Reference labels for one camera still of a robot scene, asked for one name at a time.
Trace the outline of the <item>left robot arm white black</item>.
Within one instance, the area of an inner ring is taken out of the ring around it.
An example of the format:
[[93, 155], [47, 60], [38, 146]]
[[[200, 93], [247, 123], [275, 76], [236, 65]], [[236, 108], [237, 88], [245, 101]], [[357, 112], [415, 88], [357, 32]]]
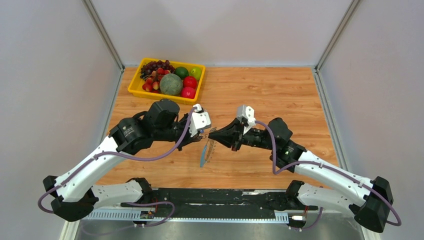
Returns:
[[169, 99], [155, 101], [149, 110], [123, 118], [114, 126], [86, 158], [60, 176], [43, 180], [45, 195], [52, 196], [51, 207], [38, 207], [46, 213], [75, 222], [93, 210], [123, 204], [154, 207], [153, 190], [143, 177], [134, 177], [122, 184], [99, 185], [98, 180], [125, 160], [153, 162], [154, 157], [138, 157], [154, 142], [172, 142], [173, 151], [201, 140], [203, 130], [211, 126], [209, 113], [195, 104], [182, 118], [179, 105]]

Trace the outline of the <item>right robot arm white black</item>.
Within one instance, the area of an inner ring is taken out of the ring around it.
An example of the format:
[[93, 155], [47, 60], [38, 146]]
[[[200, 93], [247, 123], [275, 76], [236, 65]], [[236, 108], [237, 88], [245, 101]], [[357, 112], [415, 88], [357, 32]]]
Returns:
[[387, 224], [402, 224], [393, 208], [393, 194], [385, 178], [363, 177], [321, 159], [291, 140], [293, 133], [280, 117], [268, 124], [258, 120], [254, 123], [265, 129], [252, 126], [245, 130], [248, 122], [244, 117], [239, 117], [211, 132], [208, 137], [232, 151], [238, 151], [242, 145], [271, 150], [273, 174], [289, 171], [315, 179], [328, 187], [322, 189], [303, 181], [292, 181], [285, 195], [290, 208], [298, 209], [304, 205], [338, 211], [376, 233], [382, 233]]

